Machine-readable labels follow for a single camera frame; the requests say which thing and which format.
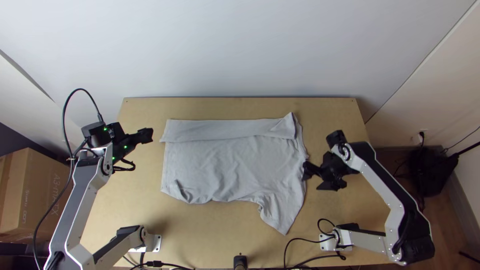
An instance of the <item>gray t-shirt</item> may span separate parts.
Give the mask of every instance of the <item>gray t-shirt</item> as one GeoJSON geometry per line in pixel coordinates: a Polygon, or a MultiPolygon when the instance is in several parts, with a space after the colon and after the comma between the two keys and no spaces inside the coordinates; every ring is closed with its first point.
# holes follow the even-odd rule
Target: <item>gray t-shirt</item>
{"type": "Polygon", "coordinates": [[[189,204],[235,200],[259,205],[260,217],[286,235],[302,208],[308,158],[293,113],[256,120],[171,120],[161,191],[189,204]]]}

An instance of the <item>wooden table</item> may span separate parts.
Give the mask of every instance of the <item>wooden table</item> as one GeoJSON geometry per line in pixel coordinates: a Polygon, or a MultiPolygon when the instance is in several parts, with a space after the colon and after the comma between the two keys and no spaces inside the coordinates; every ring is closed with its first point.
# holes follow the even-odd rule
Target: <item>wooden table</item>
{"type": "MultiPolygon", "coordinates": [[[[242,253],[249,267],[283,266],[284,248],[295,237],[318,240],[317,220],[336,224],[355,222],[362,229],[384,231],[389,213],[380,196],[361,175],[345,177],[348,187],[316,190],[322,180],[307,181],[303,207],[286,236],[260,218],[251,202],[187,204],[160,191],[165,144],[160,137],[167,119],[232,120],[281,118],[295,113],[303,126],[303,141],[310,160],[322,163],[329,150],[325,137],[343,130],[350,142],[367,141],[367,132],[354,98],[125,98],[118,121],[126,133],[153,128],[153,142],[139,144],[128,156],[133,172],[115,173],[99,190],[81,243],[94,252],[124,226],[145,225],[162,235],[160,252],[147,253],[145,261],[161,260],[195,268],[232,268],[233,257],[242,253]]],[[[324,230],[330,230],[323,224],[324,230]]],[[[318,244],[294,241],[288,247],[287,264],[293,266],[312,257],[331,254],[318,244]]],[[[347,260],[326,258],[311,267],[388,263],[385,255],[359,247],[343,252],[347,260]]],[[[138,253],[127,257],[138,262],[138,253]]],[[[121,259],[117,266],[129,266],[121,259]]]]}

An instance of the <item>wire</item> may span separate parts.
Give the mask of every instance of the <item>wire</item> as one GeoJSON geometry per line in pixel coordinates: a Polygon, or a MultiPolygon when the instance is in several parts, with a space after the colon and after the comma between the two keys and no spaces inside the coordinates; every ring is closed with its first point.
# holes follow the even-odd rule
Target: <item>wire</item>
{"type": "Polygon", "coordinates": [[[477,132],[478,130],[480,130],[480,125],[479,125],[474,131],[470,132],[470,134],[468,134],[467,136],[465,136],[463,139],[457,141],[457,143],[455,143],[454,145],[443,149],[442,154],[447,153],[447,152],[450,150],[450,148],[453,148],[454,146],[456,146],[456,145],[458,145],[459,143],[463,142],[466,138],[470,137],[470,135],[474,134],[474,133],[477,132]]]}
{"type": "Polygon", "coordinates": [[[140,253],[140,264],[144,264],[144,257],[145,257],[145,252],[140,253]]]}
{"type": "Polygon", "coordinates": [[[125,164],[128,164],[130,165],[131,167],[130,168],[125,168],[125,167],[120,167],[120,166],[113,166],[113,171],[114,172],[125,172],[125,171],[134,171],[135,170],[135,163],[133,161],[128,161],[124,158],[121,158],[120,159],[121,162],[125,163],[125,164]]]}
{"type": "Polygon", "coordinates": [[[40,262],[39,262],[39,256],[38,256],[38,251],[37,251],[37,233],[39,232],[39,228],[40,228],[40,225],[42,224],[42,222],[44,221],[44,219],[48,216],[48,214],[50,213],[50,211],[54,208],[54,206],[58,203],[58,201],[60,200],[60,198],[62,197],[62,195],[64,194],[65,190],[67,190],[67,188],[69,187],[69,184],[72,180],[72,174],[73,174],[73,168],[74,168],[74,165],[75,165],[75,155],[74,153],[72,152],[72,148],[70,147],[70,143],[69,143],[69,139],[67,137],[67,131],[65,129],[65,113],[67,111],[67,105],[69,104],[69,101],[70,99],[72,98],[72,96],[78,92],[78,91],[83,91],[85,92],[89,97],[90,97],[90,100],[91,102],[93,103],[93,105],[95,106],[95,109],[96,109],[96,113],[97,113],[97,117],[98,117],[98,120],[99,121],[103,121],[103,117],[102,115],[100,114],[100,111],[99,111],[99,108],[97,107],[97,104],[95,103],[95,100],[94,98],[90,95],[90,93],[83,89],[83,88],[77,88],[75,90],[73,90],[70,95],[68,95],[68,97],[66,98],[66,101],[65,101],[65,104],[63,105],[63,110],[61,112],[61,129],[63,131],[63,138],[65,140],[65,144],[66,144],[66,149],[68,150],[68,154],[69,154],[69,159],[70,159],[70,172],[68,173],[68,179],[66,181],[66,184],[65,186],[63,187],[63,189],[60,191],[60,193],[58,194],[58,196],[56,197],[56,199],[53,201],[53,203],[50,205],[50,207],[47,209],[47,211],[45,212],[45,214],[43,214],[43,216],[40,218],[40,221],[38,222],[38,224],[36,225],[35,227],[35,230],[33,231],[33,237],[32,237],[32,245],[33,245],[33,258],[35,259],[35,264],[36,264],[36,267],[38,268],[38,270],[42,270],[42,268],[40,267],[40,262]]]}
{"type": "Polygon", "coordinates": [[[81,150],[88,151],[88,152],[92,153],[95,157],[98,157],[98,156],[99,156],[99,155],[97,155],[97,153],[95,153],[94,151],[92,151],[92,149],[90,149],[90,148],[84,148],[84,147],[83,147],[83,148],[81,148],[81,150]]]}
{"type": "Polygon", "coordinates": [[[130,268],[130,270],[134,270],[135,268],[141,268],[142,266],[146,266],[147,263],[139,263],[137,265],[134,265],[132,268],[130,268]]]}
{"type": "Polygon", "coordinates": [[[322,222],[322,221],[326,221],[326,222],[330,223],[333,227],[335,227],[335,224],[334,224],[333,222],[331,222],[330,220],[326,219],[326,218],[320,218],[320,219],[316,222],[316,226],[317,226],[318,230],[319,230],[322,234],[324,234],[324,235],[326,235],[326,236],[334,237],[334,236],[335,236],[334,234],[326,233],[326,232],[324,232],[324,231],[320,228],[320,222],[322,222]]]}
{"type": "MultiPolygon", "coordinates": [[[[130,263],[132,266],[136,266],[137,264],[134,263],[133,261],[129,260],[129,258],[125,257],[125,256],[122,256],[128,263],[130,263]]],[[[146,270],[145,268],[143,267],[140,267],[140,266],[137,266],[138,268],[142,269],[142,270],[146,270]]]]}
{"type": "Polygon", "coordinates": [[[339,251],[336,252],[336,255],[324,255],[324,256],[318,256],[318,257],[313,257],[308,260],[302,261],[301,263],[295,265],[294,267],[300,267],[306,263],[309,263],[311,261],[319,260],[319,259],[325,259],[325,258],[332,258],[332,257],[339,257],[342,261],[345,261],[347,258],[343,255],[340,254],[339,251]]]}
{"type": "Polygon", "coordinates": [[[318,243],[322,243],[322,242],[328,241],[328,240],[333,239],[333,238],[335,238],[335,237],[332,236],[332,237],[329,237],[329,238],[326,238],[326,239],[323,239],[323,240],[320,240],[320,241],[313,241],[313,240],[308,240],[308,239],[300,238],[300,237],[290,239],[290,241],[288,241],[288,243],[287,243],[286,246],[285,246],[285,250],[283,251],[283,268],[286,268],[286,267],[287,267],[287,263],[286,263],[287,248],[289,247],[289,245],[290,245],[290,243],[291,243],[292,241],[302,240],[302,241],[306,241],[306,242],[318,244],[318,243]]]}
{"type": "Polygon", "coordinates": [[[171,266],[171,267],[175,267],[175,268],[180,268],[180,269],[183,269],[183,270],[194,270],[194,269],[190,269],[190,268],[183,267],[181,265],[173,264],[173,263],[163,263],[163,265],[164,266],[171,266]]]}

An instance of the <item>power outlet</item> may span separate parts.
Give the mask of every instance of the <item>power outlet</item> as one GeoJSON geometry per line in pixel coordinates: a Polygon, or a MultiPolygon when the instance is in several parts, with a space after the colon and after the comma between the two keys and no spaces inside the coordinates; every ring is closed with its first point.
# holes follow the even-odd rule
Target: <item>power outlet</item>
{"type": "Polygon", "coordinates": [[[422,143],[425,143],[425,140],[427,139],[427,131],[428,128],[421,128],[417,134],[411,137],[412,143],[416,146],[422,145],[422,143]]]}

